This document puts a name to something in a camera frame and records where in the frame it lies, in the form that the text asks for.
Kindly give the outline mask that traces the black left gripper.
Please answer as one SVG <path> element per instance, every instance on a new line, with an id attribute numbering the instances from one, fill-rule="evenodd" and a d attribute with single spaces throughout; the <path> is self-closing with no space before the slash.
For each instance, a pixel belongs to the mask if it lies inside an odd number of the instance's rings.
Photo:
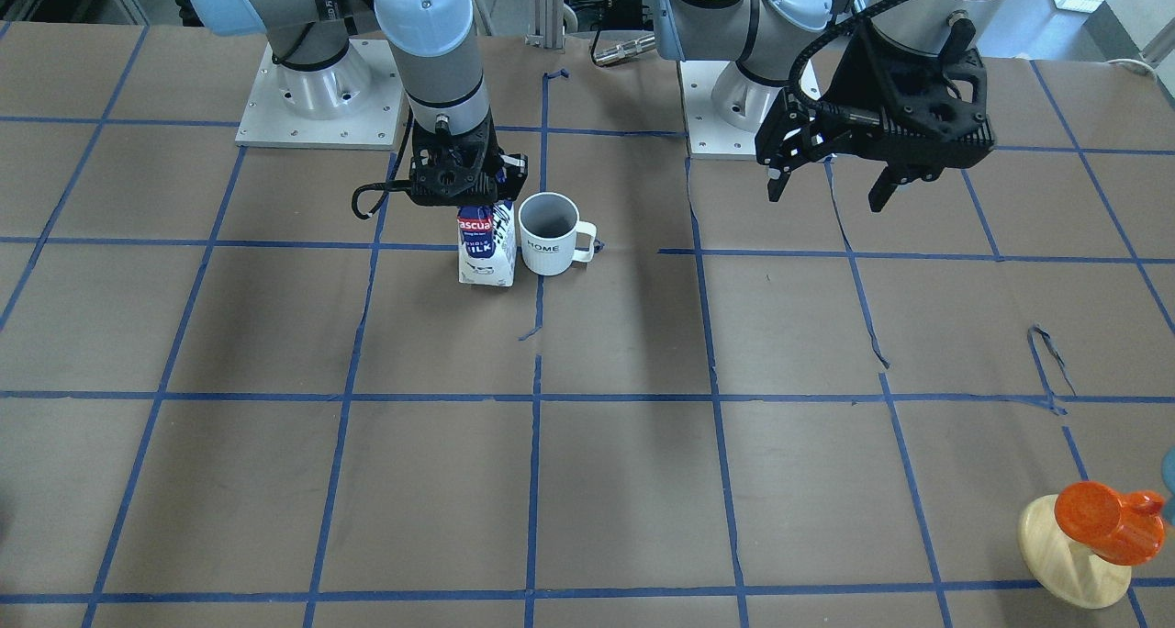
<path id="1" fill-rule="evenodd" d="M 946 36 L 931 53 L 912 53 L 862 21 L 818 100 L 786 85 L 756 132 L 756 159 L 767 166 L 767 198 L 777 203 L 793 173 L 830 154 L 885 161 L 868 192 L 881 213 L 918 172 L 971 168 L 996 143 L 987 111 L 987 71 L 973 46 L 972 18 L 944 16 Z"/>

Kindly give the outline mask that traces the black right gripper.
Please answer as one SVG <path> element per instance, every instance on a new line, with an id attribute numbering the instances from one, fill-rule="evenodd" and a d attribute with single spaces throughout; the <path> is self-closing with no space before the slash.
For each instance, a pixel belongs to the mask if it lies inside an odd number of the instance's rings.
<path id="1" fill-rule="evenodd" d="M 529 175 L 524 152 L 499 146 L 491 118 L 461 134 L 411 129 L 408 198 L 424 207 L 492 207 L 518 198 Z"/>

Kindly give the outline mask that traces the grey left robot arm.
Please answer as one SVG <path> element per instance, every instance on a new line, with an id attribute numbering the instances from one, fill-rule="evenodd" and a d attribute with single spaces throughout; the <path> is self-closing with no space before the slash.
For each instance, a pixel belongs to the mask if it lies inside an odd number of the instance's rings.
<path id="1" fill-rule="evenodd" d="M 987 71 L 976 39 L 1002 0 L 658 0 L 654 46 L 670 61 L 721 61 L 734 87 L 771 92 L 740 123 L 778 201 L 788 178 L 832 154 L 880 161 L 870 211 L 904 185 L 991 155 Z"/>

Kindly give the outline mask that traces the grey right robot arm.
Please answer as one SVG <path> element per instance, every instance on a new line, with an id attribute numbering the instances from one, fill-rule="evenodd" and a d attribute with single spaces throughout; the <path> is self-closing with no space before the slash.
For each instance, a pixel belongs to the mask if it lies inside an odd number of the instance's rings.
<path id="1" fill-rule="evenodd" d="M 189 0 L 219 36 L 262 34 L 236 142 L 390 151 L 408 175 L 374 185 L 419 206 L 513 200 L 528 160 L 502 151 L 475 0 Z"/>

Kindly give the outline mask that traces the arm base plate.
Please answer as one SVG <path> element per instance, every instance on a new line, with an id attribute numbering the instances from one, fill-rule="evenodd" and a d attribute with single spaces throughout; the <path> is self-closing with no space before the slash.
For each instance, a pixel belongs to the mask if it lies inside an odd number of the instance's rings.
<path id="1" fill-rule="evenodd" d="M 776 103 L 779 85 L 757 83 L 734 61 L 678 65 L 693 159 L 752 161 L 756 133 Z"/>
<path id="2" fill-rule="evenodd" d="M 352 39 L 340 64 L 300 72 L 264 48 L 239 123 L 241 147 L 392 151 L 407 111 L 385 39 Z"/>

